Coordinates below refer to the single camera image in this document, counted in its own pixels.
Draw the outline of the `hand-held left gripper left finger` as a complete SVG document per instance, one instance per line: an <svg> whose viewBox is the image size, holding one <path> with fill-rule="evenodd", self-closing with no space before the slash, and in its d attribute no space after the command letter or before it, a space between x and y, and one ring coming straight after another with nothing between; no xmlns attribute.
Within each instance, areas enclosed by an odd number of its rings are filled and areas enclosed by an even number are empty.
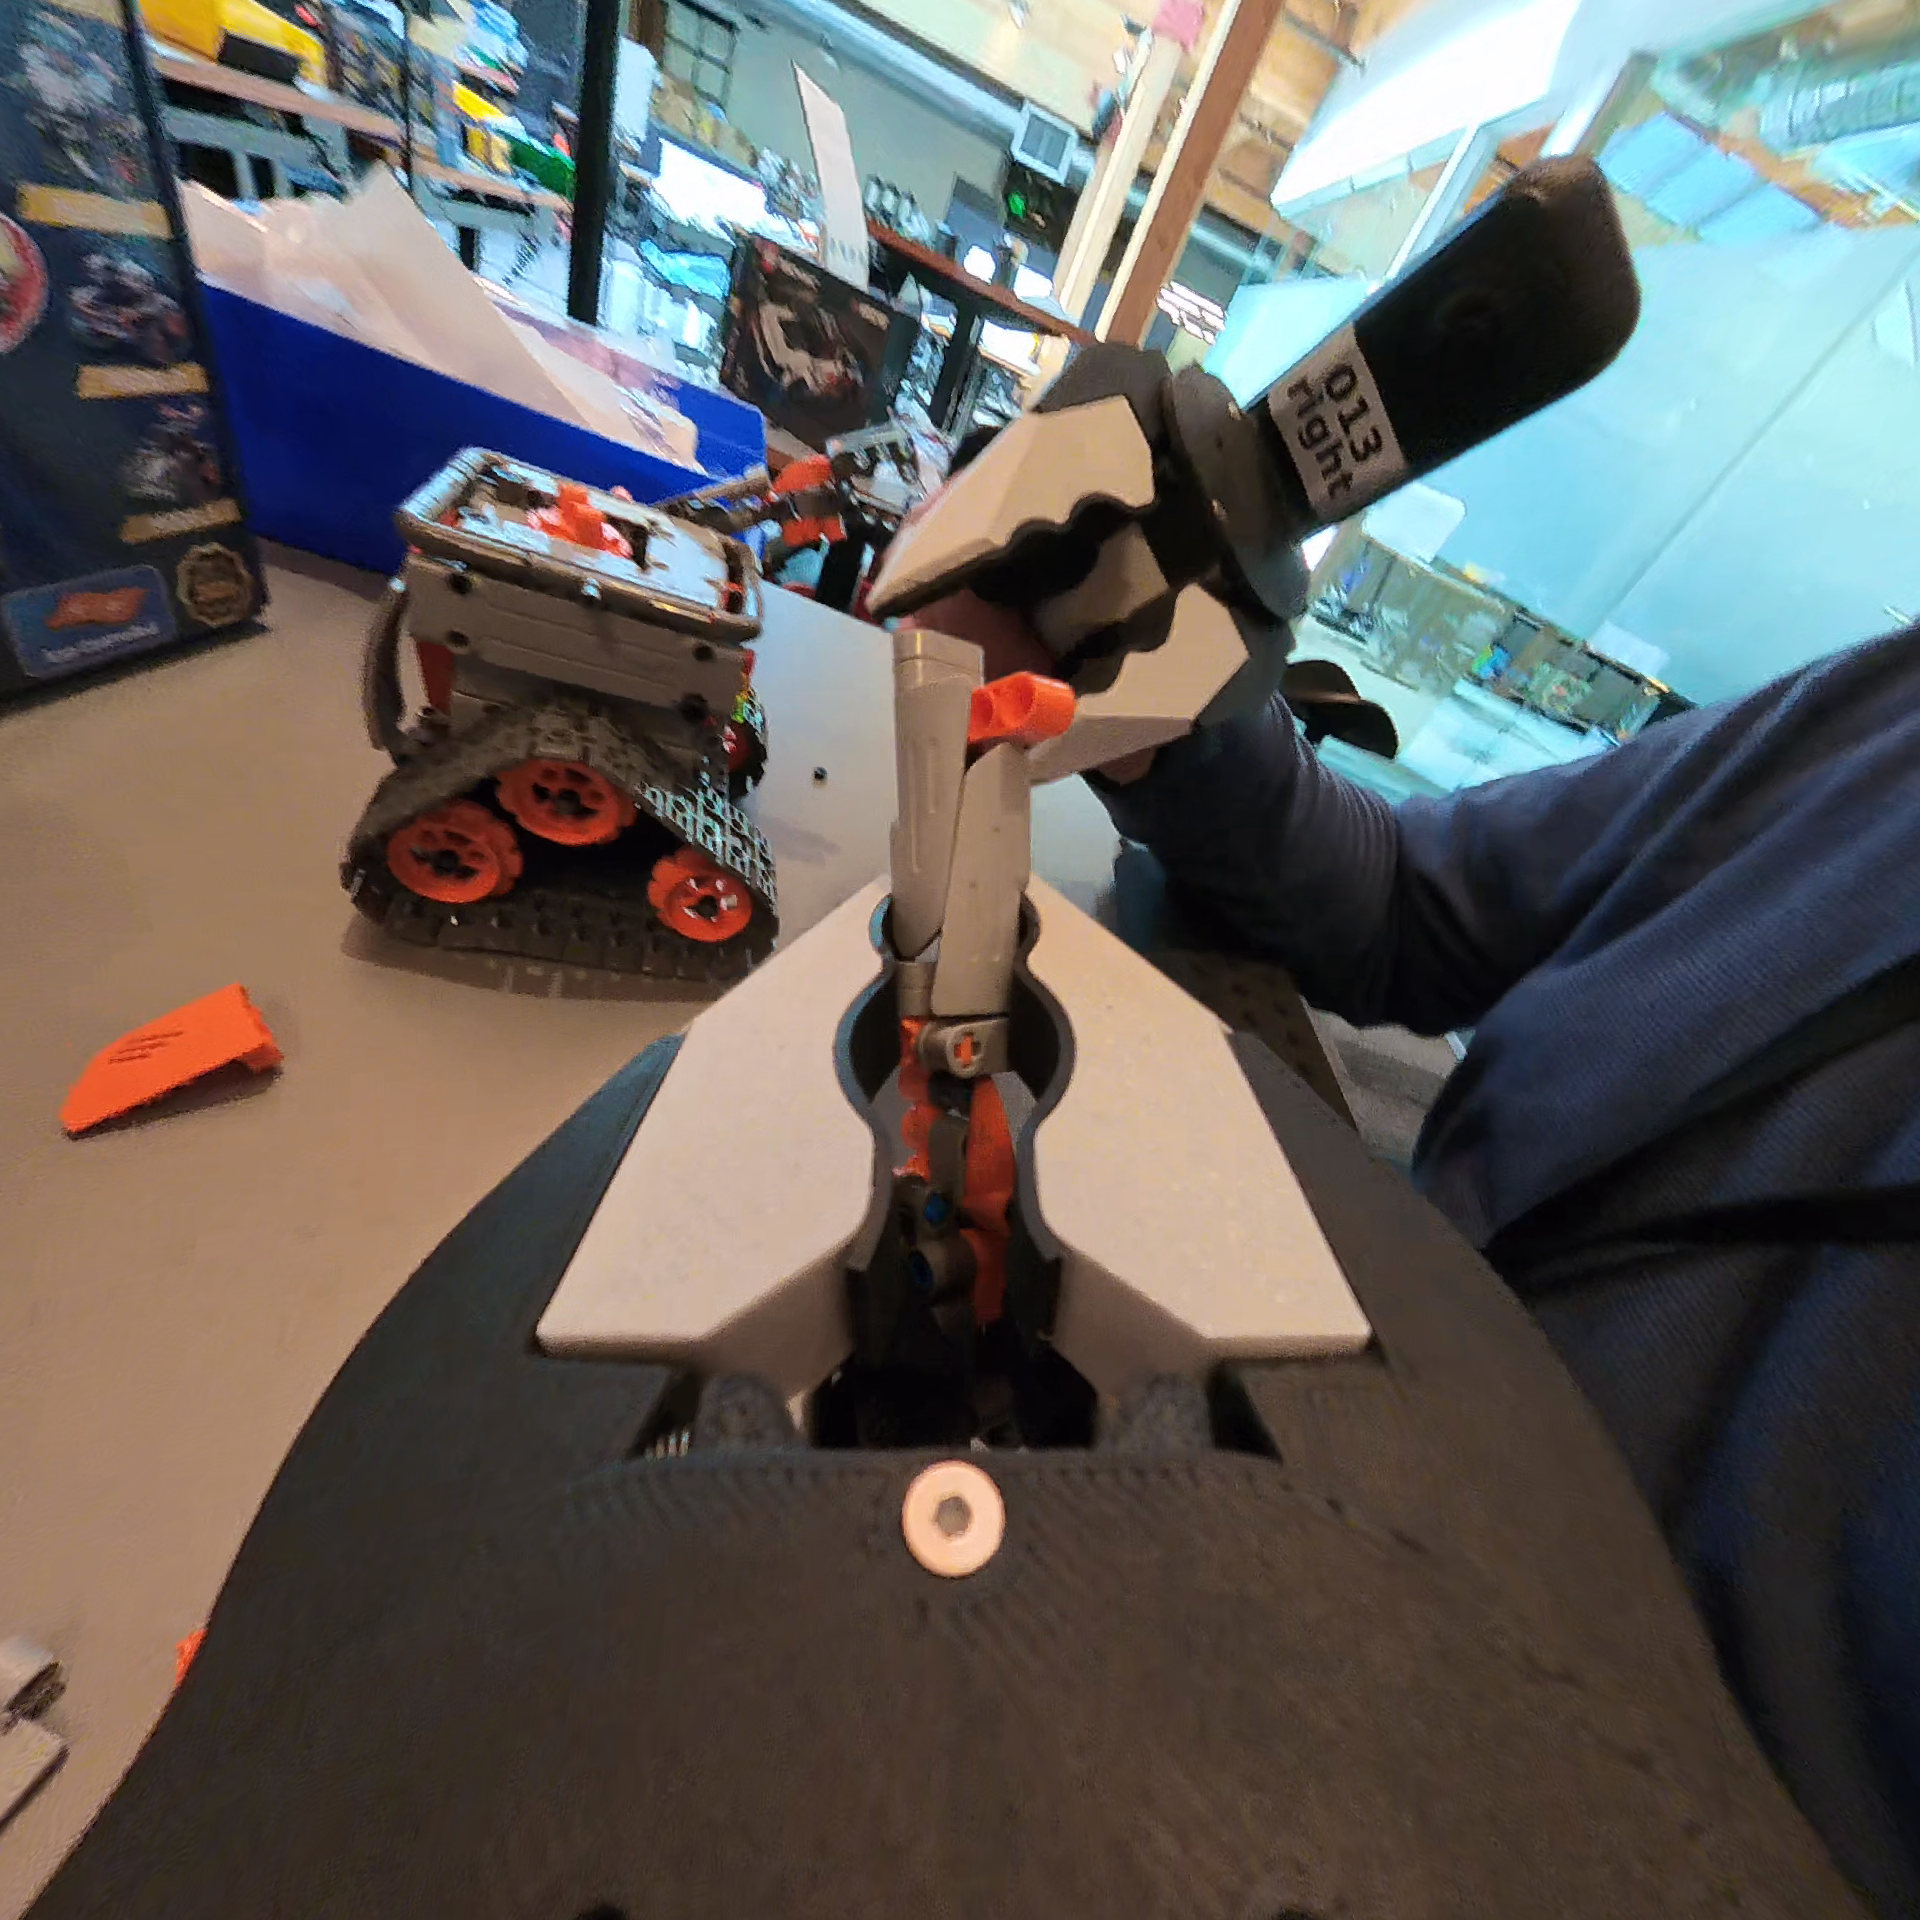
<svg viewBox="0 0 1920 1920"><path fill-rule="evenodd" d="M547 1306L547 1353L757 1376L787 1402L851 1353L846 1257L874 1132L837 1034L881 979L868 881L701 1011Z"/></svg>

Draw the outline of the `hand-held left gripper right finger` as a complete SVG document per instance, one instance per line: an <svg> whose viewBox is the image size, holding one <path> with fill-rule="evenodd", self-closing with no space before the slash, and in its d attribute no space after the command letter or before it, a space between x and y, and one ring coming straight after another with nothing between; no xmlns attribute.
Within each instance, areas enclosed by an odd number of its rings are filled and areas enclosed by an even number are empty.
<svg viewBox="0 0 1920 1920"><path fill-rule="evenodd" d="M1027 968L1073 1059L1030 1135L1054 1345L1109 1396L1222 1361L1359 1353L1371 1323L1233 1031L1042 881Z"/></svg>

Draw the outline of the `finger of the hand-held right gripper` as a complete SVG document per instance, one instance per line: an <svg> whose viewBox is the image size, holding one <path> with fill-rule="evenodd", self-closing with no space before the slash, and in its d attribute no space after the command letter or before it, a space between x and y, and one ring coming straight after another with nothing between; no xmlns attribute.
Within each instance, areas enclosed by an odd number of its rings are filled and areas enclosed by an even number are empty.
<svg viewBox="0 0 1920 1920"><path fill-rule="evenodd" d="M901 618L974 590L1092 512L1146 515L1157 492L1155 451L1126 399L1025 414L899 531L874 578L871 612Z"/></svg>
<svg viewBox="0 0 1920 1920"><path fill-rule="evenodd" d="M1030 784L1188 734L1250 660L1234 612L1199 583L1171 585L1138 529L1109 537L1078 585L1034 609L1030 627L1074 694L1067 731L1027 752Z"/></svg>

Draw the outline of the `orange beam with black axle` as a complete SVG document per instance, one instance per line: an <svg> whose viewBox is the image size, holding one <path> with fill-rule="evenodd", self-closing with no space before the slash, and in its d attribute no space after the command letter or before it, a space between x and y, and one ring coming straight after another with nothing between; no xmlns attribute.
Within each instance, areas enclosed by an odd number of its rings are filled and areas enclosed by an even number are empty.
<svg viewBox="0 0 1920 1920"><path fill-rule="evenodd" d="M954 1081L1005 1073L1030 862L1029 758L1062 739L1076 700L1030 673L986 679L983 651L894 635L897 824L886 952L908 1059Z"/></svg>

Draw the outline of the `grey orange tracked toy vehicle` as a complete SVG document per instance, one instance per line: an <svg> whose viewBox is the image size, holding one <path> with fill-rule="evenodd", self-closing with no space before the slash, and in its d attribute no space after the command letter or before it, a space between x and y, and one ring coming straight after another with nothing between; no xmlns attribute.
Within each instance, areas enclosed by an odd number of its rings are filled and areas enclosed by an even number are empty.
<svg viewBox="0 0 1920 1920"><path fill-rule="evenodd" d="M726 988L777 942L777 864L747 812L757 531L855 545L851 606L924 492L901 422L635 503L467 449L397 510L363 654L391 771L343 890L387 938L445 954Z"/></svg>

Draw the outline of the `person's right hand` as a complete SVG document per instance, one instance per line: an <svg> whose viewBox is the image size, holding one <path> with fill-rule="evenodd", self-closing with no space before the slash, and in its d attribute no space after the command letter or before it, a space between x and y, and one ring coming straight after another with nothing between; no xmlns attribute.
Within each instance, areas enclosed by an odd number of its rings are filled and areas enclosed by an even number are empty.
<svg viewBox="0 0 1920 1920"><path fill-rule="evenodd" d="M899 619L901 634L939 634L980 649L980 679L1013 674L1054 679L1058 664L1034 612L1045 598L1045 567L1035 561L978 562L955 577L951 593L929 600Z"/></svg>

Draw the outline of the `white-top office desk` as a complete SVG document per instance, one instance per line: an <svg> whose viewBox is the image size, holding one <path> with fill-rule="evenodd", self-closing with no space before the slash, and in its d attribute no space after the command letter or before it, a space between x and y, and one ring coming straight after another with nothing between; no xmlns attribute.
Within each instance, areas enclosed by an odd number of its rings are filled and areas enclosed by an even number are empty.
<svg viewBox="0 0 1920 1920"><path fill-rule="evenodd" d="M1038 334L1045 340L1062 340L1074 347L1091 345L1098 337L1054 304L1034 304L991 281L975 280L951 256L894 227L866 215L871 239L871 278L897 304L906 304L903 289L913 281L926 298L945 300L954 308L954 329L939 362L930 403L930 423L957 438L967 425L967 390L975 371L980 337L987 324Z"/></svg>

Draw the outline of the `black dimpled foam mat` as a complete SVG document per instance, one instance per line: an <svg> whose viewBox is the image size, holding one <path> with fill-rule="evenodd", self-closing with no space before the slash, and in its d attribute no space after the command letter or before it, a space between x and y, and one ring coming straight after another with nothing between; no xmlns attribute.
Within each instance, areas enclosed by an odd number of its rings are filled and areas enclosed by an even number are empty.
<svg viewBox="0 0 1920 1920"><path fill-rule="evenodd" d="M1147 961L1233 1034L1259 1041L1293 1070L1377 1159L1411 1170L1425 1119L1444 1084L1419 1062L1322 1019L1289 976L1219 952L1157 946Z"/></svg>

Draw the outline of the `black car model box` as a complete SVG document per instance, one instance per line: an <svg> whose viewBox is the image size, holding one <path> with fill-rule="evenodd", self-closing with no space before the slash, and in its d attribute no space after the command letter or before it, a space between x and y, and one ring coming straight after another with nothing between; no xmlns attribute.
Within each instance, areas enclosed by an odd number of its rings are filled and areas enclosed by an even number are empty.
<svg viewBox="0 0 1920 1920"><path fill-rule="evenodd" d="M732 248L719 383L767 431L809 449L897 412L921 315L817 258L740 233Z"/></svg>

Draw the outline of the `black metal pole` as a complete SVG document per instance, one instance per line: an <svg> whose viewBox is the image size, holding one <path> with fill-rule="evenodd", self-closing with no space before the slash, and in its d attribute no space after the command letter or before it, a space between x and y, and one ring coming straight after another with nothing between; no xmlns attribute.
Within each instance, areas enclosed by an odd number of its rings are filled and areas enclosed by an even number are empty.
<svg viewBox="0 0 1920 1920"><path fill-rule="evenodd" d="M602 318L607 208L617 174L612 144L621 19L621 3L586 3L566 244L566 313L586 328L597 328Z"/></svg>

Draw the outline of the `orange curved brick piece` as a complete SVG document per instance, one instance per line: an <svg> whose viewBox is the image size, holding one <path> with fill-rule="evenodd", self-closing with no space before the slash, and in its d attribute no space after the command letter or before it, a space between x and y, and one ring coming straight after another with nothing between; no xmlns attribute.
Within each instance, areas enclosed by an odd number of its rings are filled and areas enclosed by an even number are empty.
<svg viewBox="0 0 1920 1920"><path fill-rule="evenodd" d="M102 1047L63 1095L60 1124L85 1137L217 1073L275 1073L283 1051L251 994L230 984Z"/></svg>

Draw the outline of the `clear plastic bag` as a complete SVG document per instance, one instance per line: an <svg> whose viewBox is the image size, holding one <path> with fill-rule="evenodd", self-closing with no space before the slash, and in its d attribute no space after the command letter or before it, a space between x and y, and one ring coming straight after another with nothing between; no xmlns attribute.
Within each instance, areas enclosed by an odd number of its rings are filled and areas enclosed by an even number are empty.
<svg viewBox="0 0 1920 1920"><path fill-rule="evenodd" d="M538 320L478 280L394 170L371 168L348 200L250 204L185 183L180 208L209 289L617 447L701 468L705 431L676 380Z"/></svg>

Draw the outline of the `blue plastic storage bin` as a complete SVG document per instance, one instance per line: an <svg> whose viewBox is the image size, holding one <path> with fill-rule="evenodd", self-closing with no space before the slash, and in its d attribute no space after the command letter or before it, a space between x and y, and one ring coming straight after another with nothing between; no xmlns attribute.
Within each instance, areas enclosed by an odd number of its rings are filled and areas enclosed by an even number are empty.
<svg viewBox="0 0 1920 1920"><path fill-rule="evenodd" d="M211 281L198 287L230 464L255 537L325 561L394 571L401 503L469 449L643 503L698 490L693 466L419 369L283 315Z"/></svg>

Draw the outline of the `toy vehicle product box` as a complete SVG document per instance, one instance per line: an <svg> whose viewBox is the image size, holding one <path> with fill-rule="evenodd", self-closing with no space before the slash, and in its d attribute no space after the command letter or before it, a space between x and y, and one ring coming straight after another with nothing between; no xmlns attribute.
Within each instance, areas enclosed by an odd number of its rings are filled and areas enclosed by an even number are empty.
<svg viewBox="0 0 1920 1920"><path fill-rule="evenodd" d="M137 15L5 3L3 697L266 606Z"/></svg>

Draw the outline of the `yellow storage crate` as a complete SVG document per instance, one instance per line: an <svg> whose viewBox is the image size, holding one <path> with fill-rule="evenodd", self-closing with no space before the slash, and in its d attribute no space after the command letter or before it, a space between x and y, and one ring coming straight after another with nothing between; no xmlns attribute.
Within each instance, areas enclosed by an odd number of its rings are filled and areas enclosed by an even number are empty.
<svg viewBox="0 0 1920 1920"><path fill-rule="evenodd" d="M326 82L325 40L261 3L139 3L153 40L279 84Z"/></svg>

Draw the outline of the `brown wooden post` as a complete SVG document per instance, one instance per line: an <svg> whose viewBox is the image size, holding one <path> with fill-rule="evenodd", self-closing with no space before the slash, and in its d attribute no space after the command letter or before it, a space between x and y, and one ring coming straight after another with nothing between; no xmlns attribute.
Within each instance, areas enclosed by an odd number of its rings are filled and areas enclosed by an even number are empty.
<svg viewBox="0 0 1920 1920"><path fill-rule="evenodd" d="M1129 347L1146 343L1162 289L1180 267L1242 98L1285 10L1285 3L1222 3L1219 7L1094 324L1102 343Z"/></svg>

